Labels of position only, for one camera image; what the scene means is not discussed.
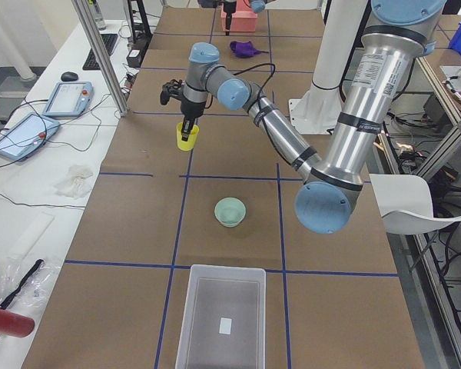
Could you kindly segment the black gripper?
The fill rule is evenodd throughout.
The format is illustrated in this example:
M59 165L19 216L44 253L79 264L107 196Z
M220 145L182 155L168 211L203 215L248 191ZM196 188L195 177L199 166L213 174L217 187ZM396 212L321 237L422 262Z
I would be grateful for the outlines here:
M181 112L184 116L181 123L181 140L187 142L189 139L189 121L194 122L204 113L204 102L195 102L189 100L186 96L181 97ZM196 125L190 130L190 135L196 134Z

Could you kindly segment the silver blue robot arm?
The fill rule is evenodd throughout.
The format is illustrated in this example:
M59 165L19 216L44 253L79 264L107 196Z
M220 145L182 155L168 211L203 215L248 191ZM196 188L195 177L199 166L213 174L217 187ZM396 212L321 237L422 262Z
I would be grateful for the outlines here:
M434 48L442 1L333 1L310 90L283 114L253 82L220 62L218 49L191 48L179 100L188 140L209 97L243 109L303 179L295 200L301 224L339 231L363 189L360 172L409 64Z

